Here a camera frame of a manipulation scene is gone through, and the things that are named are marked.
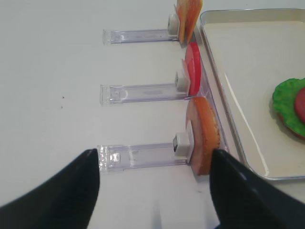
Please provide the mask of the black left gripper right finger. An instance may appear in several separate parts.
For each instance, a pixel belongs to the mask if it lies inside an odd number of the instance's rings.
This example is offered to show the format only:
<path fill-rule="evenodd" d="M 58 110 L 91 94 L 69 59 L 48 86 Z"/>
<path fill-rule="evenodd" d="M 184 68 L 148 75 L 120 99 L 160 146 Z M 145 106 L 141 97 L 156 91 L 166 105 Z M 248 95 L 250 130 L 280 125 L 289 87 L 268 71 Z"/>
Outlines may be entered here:
<path fill-rule="evenodd" d="M 219 229 L 303 229 L 305 205 L 261 179 L 229 153 L 213 151 L 210 193 Z"/>

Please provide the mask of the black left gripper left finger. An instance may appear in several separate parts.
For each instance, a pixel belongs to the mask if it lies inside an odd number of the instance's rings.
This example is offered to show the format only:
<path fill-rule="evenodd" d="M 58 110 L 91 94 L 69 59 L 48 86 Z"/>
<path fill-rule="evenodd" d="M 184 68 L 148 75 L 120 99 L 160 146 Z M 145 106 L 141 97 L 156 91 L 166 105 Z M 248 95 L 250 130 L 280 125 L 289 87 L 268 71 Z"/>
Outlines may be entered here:
<path fill-rule="evenodd" d="M 0 208 L 2 229 L 85 229 L 100 189 L 96 149 L 81 153 L 59 173 Z"/>

